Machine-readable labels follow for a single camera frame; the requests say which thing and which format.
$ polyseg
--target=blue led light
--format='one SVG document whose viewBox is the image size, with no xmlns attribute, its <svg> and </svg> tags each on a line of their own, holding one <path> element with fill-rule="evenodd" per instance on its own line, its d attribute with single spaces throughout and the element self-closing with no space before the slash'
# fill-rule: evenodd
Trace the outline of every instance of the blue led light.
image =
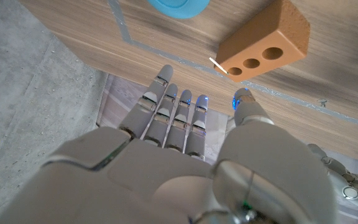
<svg viewBox="0 0 358 224">
<path fill-rule="evenodd" d="M 236 105 L 236 98 L 233 97 L 233 110 L 236 110 L 236 107 L 237 107 L 237 105 Z"/>
</svg>

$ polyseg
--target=white toothpick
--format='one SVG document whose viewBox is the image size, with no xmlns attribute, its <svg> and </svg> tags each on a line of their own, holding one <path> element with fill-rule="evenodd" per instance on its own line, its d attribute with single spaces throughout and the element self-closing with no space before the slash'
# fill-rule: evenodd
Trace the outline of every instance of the white toothpick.
<svg viewBox="0 0 358 224">
<path fill-rule="evenodd" d="M 218 64 L 213 58 L 209 58 L 210 61 L 212 61 L 212 63 L 214 63 L 220 70 L 222 70 L 222 72 L 224 72 L 226 75 L 228 75 L 229 73 L 220 65 Z"/>
</svg>

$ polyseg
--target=gray tape line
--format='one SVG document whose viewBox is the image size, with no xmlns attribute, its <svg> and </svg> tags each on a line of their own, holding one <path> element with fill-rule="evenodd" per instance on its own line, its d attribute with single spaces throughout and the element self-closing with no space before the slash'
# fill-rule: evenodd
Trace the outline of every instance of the gray tape line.
<svg viewBox="0 0 358 224">
<path fill-rule="evenodd" d="M 131 35 L 130 35 L 129 31 L 128 31 L 128 27 L 125 24 L 124 15 L 122 13 L 122 10 L 121 10 L 121 7 L 120 7 L 120 5 L 118 3 L 118 0 L 108 0 L 108 3 L 110 5 L 112 13 L 114 14 L 114 17 L 116 18 L 116 22 L 117 22 L 117 25 L 119 27 L 119 30 L 121 31 L 123 41 L 127 42 L 128 44 L 140 47 L 140 48 L 142 48 L 144 50 L 147 50 L 149 52 L 152 52 L 152 53 L 158 54 L 160 56 L 163 56 L 165 58 L 175 60 L 175 61 L 177 61 L 177 62 L 179 62 L 181 64 L 193 67 L 195 69 L 198 69 L 198 70 L 201 70 L 201 71 L 204 71 L 204 72 L 211 73 L 213 75 L 217 75 L 219 77 L 226 78 L 223 75 L 221 75 L 219 72 L 215 71 L 215 69 L 213 69 L 213 68 L 209 68 L 207 66 L 197 64 L 197 63 L 192 62 L 190 60 L 178 57 L 178 56 L 170 54 L 168 52 L 164 52 L 163 50 L 156 49 L 155 47 L 145 45 L 143 43 L 140 43 L 139 41 L 132 40 L 132 37 L 131 37 Z M 309 109 L 316 110 L 316 111 L 319 111 L 319 112 L 334 116 L 336 118 L 342 119 L 344 121 L 347 121 L 347 122 L 354 123 L 354 124 L 358 125 L 358 119 L 351 118 L 349 116 L 346 116 L 344 114 L 338 113 L 336 111 L 329 110 L 329 109 L 321 107 L 321 106 L 313 105 L 313 104 L 311 104 L 311 103 L 309 103 L 307 101 L 295 98 L 293 96 L 290 96 L 290 95 L 287 95 L 287 94 L 284 94 L 284 93 L 280 93 L 280 92 L 275 91 L 275 90 L 271 90 L 271 89 L 266 88 L 266 87 L 264 87 L 262 85 L 252 83 L 250 81 L 243 81 L 241 83 L 246 85 L 246 86 L 248 86 L 249 88 L 259 90 L 259 91 L 262 91 L 264 93 L 268 93 L 270 95 L 279 97 L 279 98 L 287 100 L 289 102 L 296 103 L 298 105 L 307 107 Z"/>
</svg>

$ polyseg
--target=wood grain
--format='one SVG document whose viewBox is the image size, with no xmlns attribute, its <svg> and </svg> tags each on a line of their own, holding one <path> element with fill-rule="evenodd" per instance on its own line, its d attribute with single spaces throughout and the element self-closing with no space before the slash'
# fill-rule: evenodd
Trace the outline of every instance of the wood grain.
<svg viewBox="0 0 358 224">
<path fill-rule="evenodd" d="M 187 88 L 192 91 L 195 98 L 200 94 L 206 94 L 210 98 L 211 108 L 226 114 L 233 114 L 232 95 L 242 87 L 241 84 L 125 43 L 122 41 L 121 33 L 106 1 L 22 0 L 22 3 L 88 65 L 133 82 L 148 85 L 164 64 L 171 64 L 175 70 L 172 82 L 178 85 L 179 91 Z M 211 4 L 214 6 L 222 3 L 211 1 Z M 125 5 L 126 2 L 121 2 L 124 13 L 128 10 Z M 189 25 L 185 26 L 185 29 L 192 30 Z M 182 47 L 177 49 L 178 51 L 185 47 L 183 41 L 182 44 Z M 192 52 L 188 51 L 187 58 L 191 57 Z M 266 83 L 275 82 L 275 79 L 271 77 L 266 80 L 268 80 Z M 299 83 L 301 86 L 307 84 L 307 82 Z M 358 125 L 260 91 L 253 91 L 253 93 L 277 125 L 294 136 L 358 159 Z"/>
<path fill-rule="evenodd" d="M 198 16 L 177 20 L 146 1 L 123 0 L 133 39 L 205 66 L 218 45 L 271 0 L 211 1 Z M 250 81 L 358 119 L 358 4 L 293 0 L 311 24 L 307 58 Z"/>
</svg>

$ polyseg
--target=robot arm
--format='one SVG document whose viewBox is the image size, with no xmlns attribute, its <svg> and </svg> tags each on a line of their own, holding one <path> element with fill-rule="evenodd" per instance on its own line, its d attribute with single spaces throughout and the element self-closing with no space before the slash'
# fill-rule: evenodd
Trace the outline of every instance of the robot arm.
<svg viewBox="0 0 358 224">
<path fill-rule="evenodd" d="M 337 194 L 358 206 L 358 175 L 350 173 L 339 161 L 330 158 L 317 145 L 308 145 L 328 170 L 328 176 Z"/>
<path fill-rule="evenodd" d="M 208 97 L 198 97 L 190 121 L 191 93 L 175 111 L 172 73 L 161 69 L 118 129 L 52 153 L 0 223 L 335 223 L 324 166 L 248 89 L 234 95 L 237 127 L 215 165 L 204 162 Z"/>
</svg>

